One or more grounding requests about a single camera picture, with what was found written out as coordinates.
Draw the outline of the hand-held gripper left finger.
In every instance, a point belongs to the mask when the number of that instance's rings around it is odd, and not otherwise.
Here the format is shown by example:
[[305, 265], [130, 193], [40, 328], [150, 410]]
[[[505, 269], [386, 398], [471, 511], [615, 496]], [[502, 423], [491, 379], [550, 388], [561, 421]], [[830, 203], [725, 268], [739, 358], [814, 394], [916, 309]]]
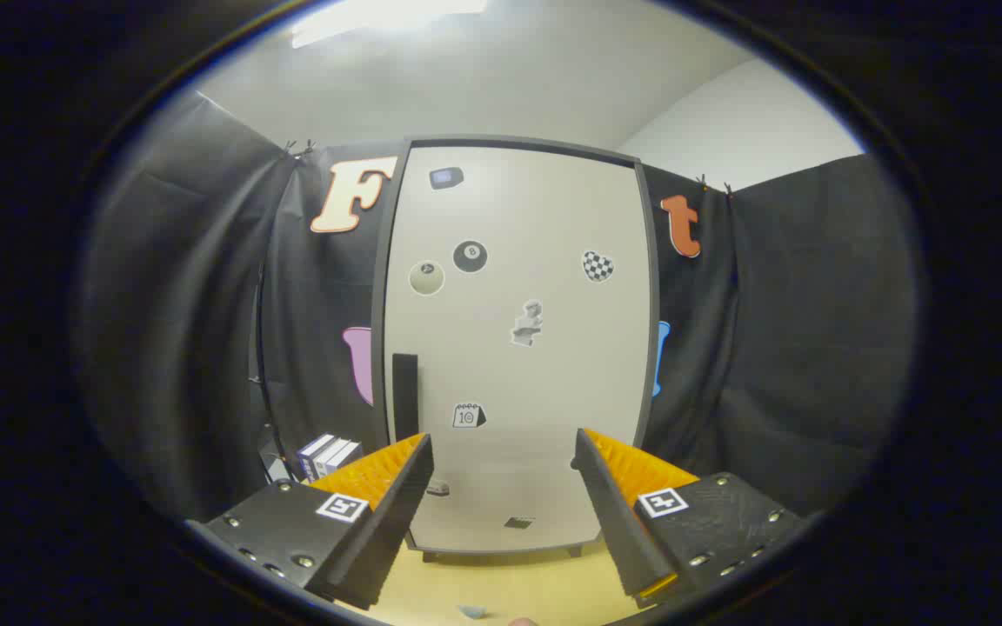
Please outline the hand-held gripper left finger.
[[377, 603], [434, 469], [426, 433], [406, 437], [312, 484], [268, 483], [184, 529], [240, 575], [275, 593]]

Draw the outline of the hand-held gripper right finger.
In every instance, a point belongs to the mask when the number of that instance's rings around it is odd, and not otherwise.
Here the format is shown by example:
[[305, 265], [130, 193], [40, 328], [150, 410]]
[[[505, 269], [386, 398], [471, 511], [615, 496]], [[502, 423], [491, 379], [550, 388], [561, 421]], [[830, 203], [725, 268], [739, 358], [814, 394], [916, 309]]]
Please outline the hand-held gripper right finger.
[[726, 593], [822, 518], [734, 473], [695, 476], [591, 429], [577, 431], [574, 468], [623, 590], [640, 609]]

